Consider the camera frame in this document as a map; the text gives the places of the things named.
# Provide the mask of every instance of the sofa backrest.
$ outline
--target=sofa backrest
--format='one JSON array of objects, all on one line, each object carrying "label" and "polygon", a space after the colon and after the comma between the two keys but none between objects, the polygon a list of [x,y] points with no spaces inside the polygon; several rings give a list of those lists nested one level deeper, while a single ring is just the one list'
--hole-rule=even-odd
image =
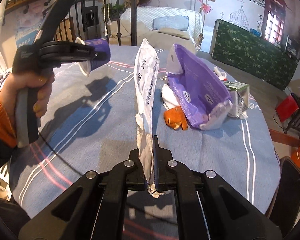
[{"label": "sofa backrest", "polygon": [[[189,27],[187,32],[190,37],[197,41],[199,34],[202,31],[202,15],[199,12],[169,8],[169,7],[137,7],[137,22],[143,22],[146,26],[152,30],[152,21],[158,17],[164,16],[188,16],[189,17]],[[131,20],[131,8],[128,8],[121,16],[120,20]]]}]

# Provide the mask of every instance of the blue tablecloth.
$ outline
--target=blue tablecloth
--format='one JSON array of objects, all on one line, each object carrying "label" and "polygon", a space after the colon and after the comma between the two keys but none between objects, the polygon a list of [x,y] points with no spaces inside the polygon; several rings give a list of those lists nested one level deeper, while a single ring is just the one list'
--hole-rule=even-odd
[{"label": "blue tablecloth", "polygon": [[[130,150],[137,148],[133,68],[138,48],[110,48],[110,63],[91,72],[88,78],[82,75],[77,64],[55,69],[48,112],[41,120],[42,135],[81,173],[111,170],[128,158]],[[279,184],[280,166],[258,103],[250,96],[248,119],[227,118],[218,130],[174,131],[165,125],[161,101],[161,88],[167,83],[168,51],[158,50],[158,56],[152,121],[159,145],[171,150],[174,159],[192,170],[215,170],[265,213]],[[214,67],[203,61],[211,69]],[[79,175],[55,157],[40,139],[18,151],[11,160],[10,188],[14,199],[32,218]],[[143,239],[178,238],[173,194],[158,199],[147,192],[128,195],[128,203],[172,223],[127,206],[125,239],[133,238],[133,234]]]}]

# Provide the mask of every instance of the green floral fabric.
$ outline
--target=green floral fabric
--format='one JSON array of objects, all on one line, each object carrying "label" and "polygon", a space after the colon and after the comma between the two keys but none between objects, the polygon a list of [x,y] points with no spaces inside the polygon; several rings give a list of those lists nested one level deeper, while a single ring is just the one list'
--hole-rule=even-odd
[{"label": "green floral fabric", "polygon": [[212,58],[284,90],[293,77],[297,63],[269,41],[229,22],[218,21]]}]

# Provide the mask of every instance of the silver bolt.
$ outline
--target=silver bolt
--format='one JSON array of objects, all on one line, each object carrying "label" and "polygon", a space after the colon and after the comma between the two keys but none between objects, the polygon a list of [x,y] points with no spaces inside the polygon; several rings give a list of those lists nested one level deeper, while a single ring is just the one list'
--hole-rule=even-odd
[{"label": "silver bolt", "polygon": [[86,177],[88,179],[94,179],[96,177],[97,173],[95,171],[88,171],[86,174]]},{"label": "silver bolt", "polygon": [[206,176],[210,179],[214,178],[216,176],[216,173],[214,171],[207,171]]},{"label": "silver bolt", "polygon": [[132,161],[132,160],[126,160],[124,162],[124,166],[126,166],[126,167],[132,167],[133,165],[134,165],[134,161]]},{"label": "silver bolt", "polygon": [[170,161],[168,161],[168,165],[169,165],[170,167],[175,167],[175,166],[178,165],[178,162],[175,161],[175,160],[170,160]]}]

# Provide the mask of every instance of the purple bag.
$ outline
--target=purple bag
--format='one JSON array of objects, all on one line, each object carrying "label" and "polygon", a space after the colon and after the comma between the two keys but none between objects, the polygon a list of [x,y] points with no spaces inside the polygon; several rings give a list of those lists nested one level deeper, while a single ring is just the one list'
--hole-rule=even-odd
[{"label": "purple bag", "polygon": [[232,108],[226,86],[196,55],[173,44],[167,60],[167,77],[173,93],[194,128],[219,128]]}]

